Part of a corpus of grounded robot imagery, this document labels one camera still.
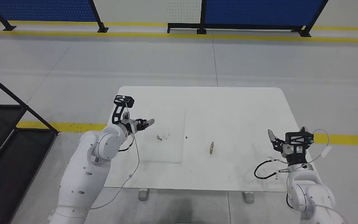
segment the yellow floor line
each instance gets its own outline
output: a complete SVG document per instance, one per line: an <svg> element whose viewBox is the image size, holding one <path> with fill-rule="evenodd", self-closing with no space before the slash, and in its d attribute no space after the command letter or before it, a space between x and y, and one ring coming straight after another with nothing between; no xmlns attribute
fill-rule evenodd
<svg viewBox="0 0 358 224"><path fill-rule="evenodd" d="M66 122L50 122L50 124L60 132L84 133L89 130L102 130L106 124L87 124L87 123L66 123ZM47 128L41 122L19 122L18 128ZM325 134L315 134L314 141L317 144L326 144L327 136ZM344 144L357 146L358 136L350 136L345 134L331 134L331 144Z"/></svg>
<svg viewBox="0 0 358 224"><path fill-rule="evenodd" d="M21 25L50 25L50 26L97 26L97 22L60 22L60 21L16 21L9 20L10 24ZM166 27L167 23L156 22L104 22L106 26L153 26ZM313 26L313 30L330 30L330 31L358 31L358 27L348 26Z"/></svg>
<svg viewBox="0 0 358 224"><path fill-rule="evenodd" d="M50 124L60 132L82 133L89 130L102 130L106 124L86 124L86 123L67 123L67 122L50 122ZM19 122L18 128L47 128L41 122Z"/></svg>
<svg viewBox="0 0 358 224"><path fill-rule="evenodd" d="M224 39L224 40L268 40L268 41L306 41L306 42L332 42L332 43L358 43L358 38L328 38L300 36L247 36L232 34L165 34L152 32L63 32L63 31L4 31L0 35L30 35L30 36L92 36L92 37L131 37L131 38L187 38L187 39Z"/></svg>
<svg viewBox="0 0 358 224"><path fill-rule="evenodd" d="M14 25L48 25L48 26L98 26L97 22L60 22L60 21L16 21L9 20ZM168 24L155 22L104 22L106 26L153 26L166 27Z"/></svg>

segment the black cable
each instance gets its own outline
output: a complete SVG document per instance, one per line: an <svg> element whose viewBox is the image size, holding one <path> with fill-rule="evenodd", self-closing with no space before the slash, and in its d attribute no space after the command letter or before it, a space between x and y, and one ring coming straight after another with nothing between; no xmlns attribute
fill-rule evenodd
<svg viewBox="0 0 358 224"><path fill-rule="evenodd" d="M266 160L265 162L259 164L259 165L256 167L255 171L253 172L253 174L255 175L256 178L261 179L261 180L266 180L266 179L268 179L268 178L270 178L270 177L272 177L272 176L274 176L274 175L277 174L276 172L274 172L273 174L271 174L271 175L269 175L269 176L265 176L264 178L262 178L262 177L256 175L257 169L258 169L260 166L262 166L263 164L267 163L267 162L273 162L273 161L272 161L272 160Z"/></svg>
<svg viewBox="0 0 358 224"><path fill-rule="evenodd" d="M289 193L287 193L287 195L286 195L286 203L290 208L293 209L293 207L289 204Z"/></svg>
<svg viewBox="0 0 358 224"><path fill-rule="evenodd" d="M132 143L131 143L125 150L118 150L118 151L119 151L119 152L125 152L125 151L127 151L127 150L132 146L133 142L134 142L134 138L132 139Z"/></svg>

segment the robotic arm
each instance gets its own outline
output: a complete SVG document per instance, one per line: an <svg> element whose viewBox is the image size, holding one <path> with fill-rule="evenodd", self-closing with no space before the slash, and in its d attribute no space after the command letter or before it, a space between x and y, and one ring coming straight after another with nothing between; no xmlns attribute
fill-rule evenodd
<svg viewBox="0 0 358 224"><path fill-rule="evenodd" d="M271 130L268 130L268 137L274 150L287 160L288 168L279 172L289 173L288 198L292 208L301 212L301 223L346 224L334 210L336 201L331 190L321 182L305 158L307 149L314 143L314 135L302 127L299 132L286 133L285 141L276 138Z"/></svg>
<svg viewBox="0 0 358 224"><path fill-rule="evenodd" d="M131 120L128 112L123 113L124 107L133 106L132 97L116 96L114 103L116 109L112 124L102 131L89 131L81 136L78 148L61 179L58 204L50 217L50 224L83 224L105 185L111 160L117 155L120 146L129 134L154 124L154 119Z"/></svg>

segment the table foot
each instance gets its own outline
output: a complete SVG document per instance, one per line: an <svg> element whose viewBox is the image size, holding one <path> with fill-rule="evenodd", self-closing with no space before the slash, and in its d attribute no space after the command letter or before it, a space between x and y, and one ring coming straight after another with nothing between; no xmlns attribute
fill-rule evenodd
<svg viewBox="0 0 358 224"><path fill-rule="evenodd" d="M252 204L255 201L253 192L242 192L242 197L246 204Z"/></svg>
<svg viewBox="0 0 358 224"><path fill-rule="evenodd" d="M148 200L149 189L139 189L138 198L141 202Z"/></svg>

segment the metal stand base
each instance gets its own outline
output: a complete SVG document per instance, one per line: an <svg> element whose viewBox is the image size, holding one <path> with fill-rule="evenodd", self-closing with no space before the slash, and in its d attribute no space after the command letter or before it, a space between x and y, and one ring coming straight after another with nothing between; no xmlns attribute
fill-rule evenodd
<svg viewBox="0 0 358 224"><path fill-rule="evenodd" d="M109 29L108 27L105 27L104 29L99 28L97 32L107 32L108 29Z"/></svg>
<svg viewBox="0 0 358 224"><path fill-rule="evenodd" d="M148 200L149 189L139 189L138 198L141 202Z"/></svg>
<svg viewBox="0 0 358 224"><path fill-rule="evenodd" d="M304 37L304 38L311 38L311 35L309 34L309 32L305 32L304 30L301 30L298 32L300 34L300 36Z"/></svg>
<svg viewBox="0 0 358 224"><path fill-rule="evenodd" d="M246 204L252 204L255 202L253 192L242 192L242 198L244 199Z"/></svg>
<svg viewBox="0 0 358 224"><path fill-rule="evenodd" d="M16 26L10 26L9 29L5 28L5 29L3 29L3 31L12 31L15 28L16 28Z"/></svg>
<svg viewBox="0 0 358 224"><path fill-rule="evenodd" d="M206 29L197 29L196 34L206 34Z"/></svg>

